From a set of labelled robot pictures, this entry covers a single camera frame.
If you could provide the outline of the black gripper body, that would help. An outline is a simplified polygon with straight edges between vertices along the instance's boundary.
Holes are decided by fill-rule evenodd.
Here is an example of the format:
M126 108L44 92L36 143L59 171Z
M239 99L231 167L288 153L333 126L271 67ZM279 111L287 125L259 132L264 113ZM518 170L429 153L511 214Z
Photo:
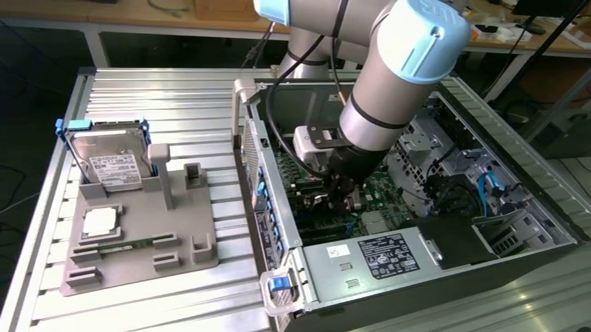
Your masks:
M353 180L365 180L377 170L387 153L387 149L367 151L358 147L339 147L329 159L329 170Z

